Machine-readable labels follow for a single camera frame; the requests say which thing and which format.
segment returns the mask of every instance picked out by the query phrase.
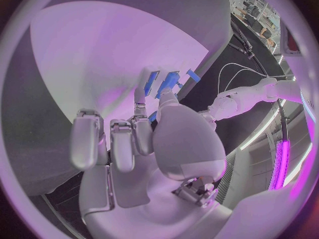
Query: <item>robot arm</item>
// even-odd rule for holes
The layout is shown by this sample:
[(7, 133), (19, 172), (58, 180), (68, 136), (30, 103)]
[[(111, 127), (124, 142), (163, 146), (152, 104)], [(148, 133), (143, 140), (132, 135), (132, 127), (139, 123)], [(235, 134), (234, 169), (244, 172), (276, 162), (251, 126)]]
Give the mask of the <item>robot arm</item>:
[(302, 104), (297, 82), (267, 77), (252, 87), (239, 87), (220, 93), (208, 110), (199, 113), (205, 118), (210, 116), (211, 122), (219, 121), (247, 112), (260, 101), (275, 102), (278, 98)]

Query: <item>cable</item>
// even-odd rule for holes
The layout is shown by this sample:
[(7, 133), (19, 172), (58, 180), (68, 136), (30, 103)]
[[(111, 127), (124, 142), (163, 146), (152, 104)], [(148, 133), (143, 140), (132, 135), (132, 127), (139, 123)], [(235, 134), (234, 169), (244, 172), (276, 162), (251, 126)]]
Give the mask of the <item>cable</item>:
[[(221, 70), (220, 70), (220, 72), (219, 72), (219, 75), (218, 75), (218, 84), (217, 84), (217, 93), (218, 93), (218, 94), (220, 93), (220, 92), (219, 92), (219, 89), (220, 89), (221, 73), (222, 73), (222, 71), (224, 70), (224, 68), (225, 68), (226, 66), (228, 66), (228, 65), (237, 65), (237, 66), (240, 66), (240, 67), (242, 67), (242, 68), (245, 68), (245, 70), (253, 71), (253, 72), (255, 72), (255, 73), (257, 73), (257, 74), (259, 74), (259, 75), (261, 75), (261, 76), (264, 76), (264, 77), (269, 77), (268, 75), (263, 74), (263, 73), (256, 72), (255, 70), (253, 70), (253, 69), (251, 69), (251, 68), (249, 68), (249, 67), (246, 67), (246, 66), (243, 66), (243, 65), (240, 65), (240, 64), (237, 64), (237, 63), (228, 63), (228, 64), (225, 64), (225, 65), (221, 68)], [(292, 76), (292, 74), (277, 75), (277, 76), (271, 76), (271, 77), (286, 77), (286, 76)]]

